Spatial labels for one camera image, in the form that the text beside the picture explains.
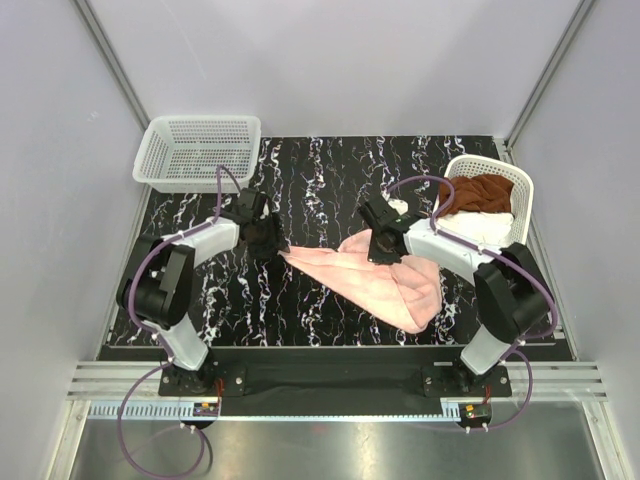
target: white cloth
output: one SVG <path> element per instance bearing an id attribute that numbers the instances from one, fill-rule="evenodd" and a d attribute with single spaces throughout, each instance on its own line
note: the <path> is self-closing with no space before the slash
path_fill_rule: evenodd
<path id="1" fill-rule="evenodd" d="M 438 219 L 446 228 L 485 245 L 508 247 L 513 215 L 510 213 L 458 212 Z"/>

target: table surface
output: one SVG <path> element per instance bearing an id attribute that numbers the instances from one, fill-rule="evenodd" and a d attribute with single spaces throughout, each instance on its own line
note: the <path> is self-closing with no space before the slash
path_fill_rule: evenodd
<path id="1" fill-rule="evenodd" d="M 464 153 L 497 158 L 491 137 L 264 138 L 251 187 L 268 193 L 291 245 L 337 247 L 362 230 L 356 207 L 370 194 L 420 174 L 443 175 Z M 437 185 L 399 197 L 430 212 Z M 153 191 L 141 231 L 166 235 L 212 215 L 214 195 Z M 479 327 L 470 284 L 441 270 L 442 311 L 417 335 L 391 327 L 280 257 L 258 264 L 243 248 L 196 270 L 189 315 L 209 346 L 428 345 L 467 343 Z M 120 311 L 107 345 L 152 346 Z"/>

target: white wall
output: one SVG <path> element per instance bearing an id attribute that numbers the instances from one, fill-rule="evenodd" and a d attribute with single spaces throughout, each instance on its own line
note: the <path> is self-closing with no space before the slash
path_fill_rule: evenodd
<path id="1" fill-rule="evenodd" d="M 0 477 L 34 480 L 112 301 L 141 131 L 70 1 L 3 1 L 0 45 Z"/>
<path id="2" fill-rule="evenodd" d="M 640 475 L 640 2 L 598 2 L 515 146 L 577 334 Z"/>
<path id="3" fill-rule="evenodd" d="M 149 114 L 506 136 L 578 0 L 92 0 Z"/>

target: brown cloth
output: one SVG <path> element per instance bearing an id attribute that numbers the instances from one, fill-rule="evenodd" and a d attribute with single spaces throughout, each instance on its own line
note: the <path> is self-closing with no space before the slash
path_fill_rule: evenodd
<path id="1" fill-rule="evenodd" d="M 502 175 L 484 174 L 477 177 L 450 179 L 456 194 L 453 203 L 439 217 L 465 212 L 511 213 L 513 182 Z M 449 187 L 440 184 L 440 205 L 449 198 Z"/>

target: white basket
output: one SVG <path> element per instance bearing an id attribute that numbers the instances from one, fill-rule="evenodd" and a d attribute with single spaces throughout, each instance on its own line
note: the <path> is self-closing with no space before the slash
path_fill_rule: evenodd
<path id="1" fill-rule="evenodd" d="M 172 115 L 154 118 L 136 155 L 133 178 L 161 193 L 216 193 L 224 165 L 241 188 L 258 161 L 260 120 L 250 116 Z M 233 193 L 222 174 L 222 193 Z"/>
<path id="2" fill-rule="evenodd" d="M 507 239 L 509 243 L 520 242 L 526 244 L 529 222 L 531 221 L 531 207 L 533 206 L 533 182 L 523 170 L 508 163 L 478 155 L 460 155 L 449 162 L 446 178 L 475 177 L 485 173 L 502 175 L 513 182 L 511 191 L 511 213 L 513 225 Z M 438 200 L 434 212 L 438 209 Z"/>

